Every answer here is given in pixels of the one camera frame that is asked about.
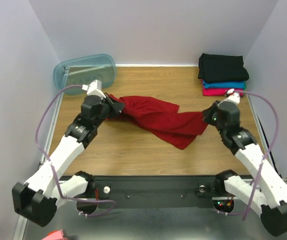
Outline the red t-shirt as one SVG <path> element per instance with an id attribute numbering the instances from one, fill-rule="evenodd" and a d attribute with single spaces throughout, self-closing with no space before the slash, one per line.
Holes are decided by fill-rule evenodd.
<path id="1" fill-rule="evenodd" d="M 128 121 L 154 134 L 174 147 L 184 150 L 206 130 L 201 111 L 179 112 L 180 106 L 151 96 L 109 95 L 124 104 L 116 120 Z"/>

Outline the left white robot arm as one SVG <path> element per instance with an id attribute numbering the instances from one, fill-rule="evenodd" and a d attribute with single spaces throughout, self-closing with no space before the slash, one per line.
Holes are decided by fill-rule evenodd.
<path id="1" fill-rule="evenodd" d="M 57 148 L 47 157 L 47 161 L 24 183 L 16 183 L 12 190 L 14 211 L 27 220 L 45 227 L 54 218 L 59 207 L 69 201 L 99 204 L 112 204 L 114 200 L 100 200 L 95 178 L 79 171 L 64 183 L 59 179 L 69 165 L 80 155 L 97 136 L 99 126 L 106 119 L 117 117 L 124 108 L 108 94 L 85 97 L 81 111 L 68 126 Z"/>

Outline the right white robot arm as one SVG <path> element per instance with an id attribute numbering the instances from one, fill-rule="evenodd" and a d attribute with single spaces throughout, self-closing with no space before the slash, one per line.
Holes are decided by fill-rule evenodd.
<path id="1" fill-rule="evenodd" d="M 274 237 L 287 232 L 287 184 L 265 158 L 249 130 L 240 126 L 240 110 L 233 100 L 215 101 L 204 110 L 205 123 L 216 127 L 223 144 L 254 178 L 246 183 L 233 170 L 215 176 L 214 191 L 232 194 L 247 204 Z"/>

